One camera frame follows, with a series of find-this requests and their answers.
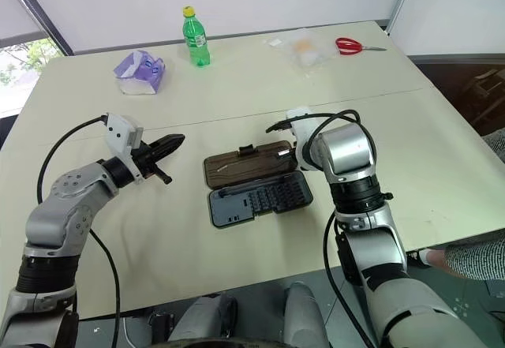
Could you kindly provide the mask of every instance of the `tissue box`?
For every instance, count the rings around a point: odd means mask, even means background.
[[[154,59],[146,51],[134,51],[115,69],[119,88],[125,94],[155,94],[165,72],[161,58]]]

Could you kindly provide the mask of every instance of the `gray sleeve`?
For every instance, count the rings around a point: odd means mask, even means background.
[[[482,139],[505,163],[505,128],[498,129],[494,133],[482,137]]]
[[[464,245],[448,245],[445,258],[449,268],[470,279],[505,279],[505,230],[491,240]]]

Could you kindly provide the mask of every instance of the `green plastic bottle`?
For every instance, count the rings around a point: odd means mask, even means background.
[[[182,33],[189,48],[191,62],[197,66],[209,65],[211,55],[208,53],[207,36],[204,26],[195,18],[195,10],[191,6],[182,9],[185,17]]]

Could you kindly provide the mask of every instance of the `brown case lid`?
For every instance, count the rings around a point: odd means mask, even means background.
[[[291,149],[287,140],[275,143],[240,147],[238,151],[207,157],[204,160],[205,181],[211,189],[241,184],[243,182],[266,178],[275,174],[291,172],[297,163],[286,155],[281,159],[278,153]]]

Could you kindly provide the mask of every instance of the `red scissors handle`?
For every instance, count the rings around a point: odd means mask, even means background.
[[[340,54],[357,54],[363,50],[361,43],[351,38],[338,38],[335,44]]]

